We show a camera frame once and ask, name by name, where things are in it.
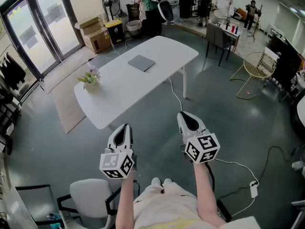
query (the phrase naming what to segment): table leg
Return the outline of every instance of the table leg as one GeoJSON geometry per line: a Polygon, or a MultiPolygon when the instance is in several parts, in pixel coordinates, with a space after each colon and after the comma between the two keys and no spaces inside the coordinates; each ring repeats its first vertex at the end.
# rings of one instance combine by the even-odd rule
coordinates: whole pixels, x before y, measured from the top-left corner
{"type": "Polygon", "coordinates": [[[187,67],[183,66],[183,98],[186,98],[187,93],[187,67]]]}
{"type": "Polygon", "coordinates": [[[115,131],[115,127],[114,127],[113,125],[111,125],[111,124],[108,125],[108,128],[109,128],[112,132],[115,131]]]}
{"type": "Polygon", "coordinates": [[[240,36],[237,38],[237,40],[235,41],[235,45],[234,45],[234,48],[233,48],[233,52],[235,52],[236,48],[237,48],[237,44],[238,44],[238,41],[239,41],[239,38],[240,36]]]}

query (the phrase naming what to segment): white table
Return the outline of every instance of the white table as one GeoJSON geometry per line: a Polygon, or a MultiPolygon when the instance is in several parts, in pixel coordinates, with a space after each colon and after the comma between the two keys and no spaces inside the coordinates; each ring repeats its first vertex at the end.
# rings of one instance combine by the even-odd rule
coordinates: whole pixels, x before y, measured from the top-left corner
{"type": "Polygon", "coordinates": [[[305,126],[305,97],[297,105],[297,113],[303,126],[305,126]]]}
{"type": "Polygon", "coordinates": [[[74,93],[89,120],[98,129],[103,129],[181,68],[183,97],[186,98],[186,65],[197,56],[196,50],[172,39],[157,36],[100,68],[101,84],[94,92],[83,90],[83,83],[79,83],[74,87],[74,93]],[[138,70],[127,63],[137,55],[149,58],[156,64],[147,72],[138,70]]]}
{"type": "Polygon", "coordinates": [[[234,47],[232,48],[232,51],[235,52],[236,50],[236,47],[237,47],[237,44],[238,44],[238,41],[239,41],[239,37],[240,37],[240,34],[241,34],[241,28],[239,27],[238,30],[237,30],[237,34],[231,32],[232,30],[232,26],[228,26],[228,29],[226,30],[226,25],[225,24],[221,24],[221,29],[223,29],[223,31],[231,38],[234,39],[235,41],[235,44],[234,44],[234,47]]]}

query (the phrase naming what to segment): shorts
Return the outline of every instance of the shorts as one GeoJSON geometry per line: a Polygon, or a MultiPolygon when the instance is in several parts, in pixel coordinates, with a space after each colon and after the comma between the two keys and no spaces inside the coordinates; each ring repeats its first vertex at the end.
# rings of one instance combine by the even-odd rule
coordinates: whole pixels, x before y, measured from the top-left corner
{"type": "Polygon", "coordinates": [[[208,16],[209,8],[203,8],[201,6],[198,7],[198,16],[199,17],[206,17],[208,16]]]}

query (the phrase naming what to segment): white chair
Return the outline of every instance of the white chair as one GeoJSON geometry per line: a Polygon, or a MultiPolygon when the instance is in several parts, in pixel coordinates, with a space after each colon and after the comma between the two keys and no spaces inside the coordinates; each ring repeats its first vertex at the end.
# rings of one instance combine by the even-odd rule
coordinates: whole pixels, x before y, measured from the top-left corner
{"type": "MultiPolygon", "coordinates": [[[[70,185],[70,195],[57,199],[65,229],[86,229],[72,218],[70,212],[80,213],[90,218],[107,217],[104,229],[111,228],[115,222],[115,216],[107,213],[105,203],[111,195],[112,191],[106,180],[87,179],[72,183],[70,185]],[[66,208],[61,205],[61,202],[69,198],[73,199],[77,209],[66,208]]],[[[110,208],[114,208],[113,201],[110,202],[110,208]]]]}

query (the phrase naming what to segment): glass door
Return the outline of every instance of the glass door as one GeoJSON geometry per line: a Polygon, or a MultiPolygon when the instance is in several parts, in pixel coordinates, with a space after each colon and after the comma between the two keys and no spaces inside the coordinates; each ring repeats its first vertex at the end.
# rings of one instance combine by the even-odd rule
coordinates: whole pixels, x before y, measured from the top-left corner
{"type": "Polygon", "coordinates": [[[6,17],[17,48],[27,54],[40,78],[83,45],[63,0],[21,0],[6,17]]]}

